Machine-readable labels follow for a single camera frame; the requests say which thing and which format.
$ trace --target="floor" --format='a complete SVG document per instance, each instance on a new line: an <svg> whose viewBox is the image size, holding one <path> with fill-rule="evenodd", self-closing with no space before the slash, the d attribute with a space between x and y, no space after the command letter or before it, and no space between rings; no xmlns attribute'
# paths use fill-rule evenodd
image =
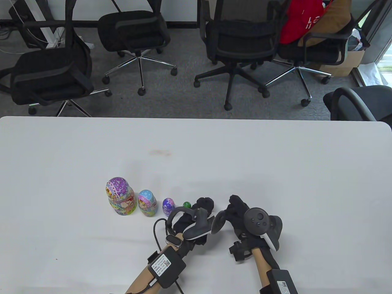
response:
<svg viewBox="0 0 392 294"><path fill-rule="evenodd" d="M95 44L91 51L93 60L92 80L95 89L104 88L103 74L123 62L116 53L107 52L100 44L96 29L77 29L85 42ZM304 73L313 100L308 107L300 101L306 92L299 77L289 74L270 87L271 96L264 99L257 88L236 76L232 89L232 111L225 111L227 74L201 80L201 87L194 88L194 76L213 68L206 57L205 46L197 29L171 29L171 43L160 55L151 51L148 56L175 63L178 75L170 75L170 68L145 61L143 72L147 93L138 96L140 87L139 69L136 63L121 69L111 76L111 97L98 94L78 100L93 116L101 117L154 117L154 118L235 118L235 119L279 119L279 120L329 120L329 112L323 104L324 94L339 87L355 87L349 77L333 78L328 85L320 83L320 77ZM0 41L0 49L11 52L27 51L18 32L13 32L6 41ZM0 52L0 68L12 67L17 55ZM246 68L256 79L267 82L285 70L284 66L266 62L255 71ZM50 116L56 113L58 103L38 107L37 115ZM28 107L15 105L10 96L0 93L0 117L25 116ZM66 107L64 116L81 116L74 107Z"/></svg>

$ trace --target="red cloth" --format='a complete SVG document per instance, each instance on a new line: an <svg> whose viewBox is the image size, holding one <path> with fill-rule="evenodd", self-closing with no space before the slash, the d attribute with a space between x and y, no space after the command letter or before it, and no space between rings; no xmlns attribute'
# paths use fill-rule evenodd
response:
<svg viewBox="0 0 392 294"><path fill-rule="evenodd" d="M292 0L287 11L289 17L280 37L281 44L289 44L300 39L325 14L328 6L323 0Z"/></svg>

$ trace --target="smartwatch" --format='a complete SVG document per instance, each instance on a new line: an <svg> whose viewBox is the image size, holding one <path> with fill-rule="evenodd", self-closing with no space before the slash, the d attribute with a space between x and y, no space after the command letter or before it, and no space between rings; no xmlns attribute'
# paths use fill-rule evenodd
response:
<svg viewBox="0 0 392 294"><path fill-rule="evenodd" d="M174 247L180 248L182 245L182 240L173 235L166 236L166 243L169 245L173 245Z"/></svg>

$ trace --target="black mesh chair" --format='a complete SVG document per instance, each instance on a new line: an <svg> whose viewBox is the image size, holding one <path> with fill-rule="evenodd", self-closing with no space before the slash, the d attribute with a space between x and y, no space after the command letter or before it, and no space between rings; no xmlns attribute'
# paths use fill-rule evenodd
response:
<svg viewBox="0 0 392 294"><path fill-rule="evenodd" d="M352 30L358 26L360 20L378 3L379 0L375 0L366 9L364 13L355 21L351 16L351 21L347 24L341 31L336 34L321 34L321 33L309 33L305 35L303 39L303 47L298 46L298 40L290 44L283 45L280 44L278 48L278 55L284 60L289 60L290 62L282 62L275 60L275 63L289 66L290 68L286 70L281 75L273 78L271 81L266 83L267 86L271 85L273 82L282 78L292 71L296 71L302 81L302 84L308 94L308 98L301 100L301 105L306 107L309 105L312 99L308 87L306 86L305 80L302 75L302 71L307 71L315 74L320 74L325 76L321 82L326 85L329 83L331 78L330 73L325 73L323 71L318 71L315 69L307 68L305 65L309 62L314 62L318 64L326 65L339 65L345 60L347 54L347 41L351 36ZM322 38L325 39L321 43L306 47L306 42L311 38Z"/></svg>
<svg viewBox="0 0 392 294"><path fill-rule="evenodd" d="M392 88L367 86L338 88L323 98L331 120L378 121L392 128Z"/></svg>
<svg viewBox="0 0 392 294"><path fill-rule="evenodd" d="M194 87L200 87L201 78L228 73L230 78L224 105L227 111L232 109L230 91L236 74L256 84L264 98L269 97L267 87L242 67L274 59L289 4L290 0L282 3L268 0L217 0L212 20L209 2L201 0L200 37L205 43L208 59L214 64L221 61L224 66L195 76Z"/></svg>
<svg viewBox="0 0 392 294"><path fill-rule="evenodd" d="M147 0L151 11L124 11L122 12L116 2L112 0L118 12L104 15L98 20L98 34L102 45L109 52L117 52L120 57L125 54L132 58L105 73L102 82L110 83L109 74L127 66L137 60L139 64L140 79L142 82L138 94L146 93L143 81L142 60L149 60L172 67L171 75L177 75L177 66L165 61L145 56L151 49L156 49L158 54L170 42L166 22L161 14L162 0Z"/></svg>
<svg viewBox="0 0 392 294"><path fill-rule="evenodd" d="M18 105L29 104L29 114L36 114L36 105L49 105L62 101L56 116L60 116L64 107L74 105L85 116L91 117L73 99L104 92L111 96L109 89L94 91L91 83L92 62L90 49L75 33L72 14L76 0L65 1L65 21L52 20L42 22L25 22L24 29L65 27L65 47L41 48L23 54L11 70L11 96Z"/></svg>

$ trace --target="cable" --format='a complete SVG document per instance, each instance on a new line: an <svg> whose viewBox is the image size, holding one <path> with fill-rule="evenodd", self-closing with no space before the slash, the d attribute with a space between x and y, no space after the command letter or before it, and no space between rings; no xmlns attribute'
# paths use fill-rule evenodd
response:
<svg viewBox="0 0 392 294"><path fill-rule="evenodd" d="M0 41L7 40L11 35L9 27L0 27Z"/></svg>
<svg viewBox="0 0 392 294"><path fill-rule="evenodd" d="M14 8L14 10L15 10L16 14L18 15L18 18L20 19L20 21L22 22L22 24L24 24L24 21L22 20L22 18L20 17L18 11L16 10L16 8L15 8L15 6L14 6L14 3L13 3L11 0L8 0L8 1L11 3L12 7ZM61 40L59 40L57 43L51 43L51 42L48 42L48 41L41 40L41 39L37 38L28 28L26 28L26 30L28 30L28 32L29 32L34 38L36 38L38 41L44 42L44 43L46 43L46 44L56 44L56 45L58 46L58 45L61 43ZM57 35L60 36L60 33L59 33L59 31L58 31L58 28L56 28L56 31L57 31Z"/></svg>
<svg viewBox="0 0 392 294"><path fill-rule="evenodd" d="M159 221L161 221L161 220L164 220L164 221L165 221L165 231L166 231L166 236L167 236L168 233L167 233L166 219L165 219L165 218L160 218L160 219L158 219L158 220L154 223L154 226L153 226L153 228L152 228L152 232L154 233L155 242L156 242L156 244L158 245L159 251L162 251L162 248L161 248L161 245L159 245L158 238L156 237L155 227L156 227L156 224L157 224ZM181 294L184 294L184 292L182 291L182 289L181 289L180 285L177 283L177 281L175 281L174 283L176 284L176 286L177 286L178 290L180 291L180 293L181 293Z"/></svg>
<svg viewBox="0 0 392 294"><path fill-rule="evenodd" d="M6 53L6 54L12 54L12 55L23 55L23 54L27 53L27 52L23 52L23 53L12 53L12 52L7 52L7 51L1 50L1 49L0 49L0 52Z"/></svg>

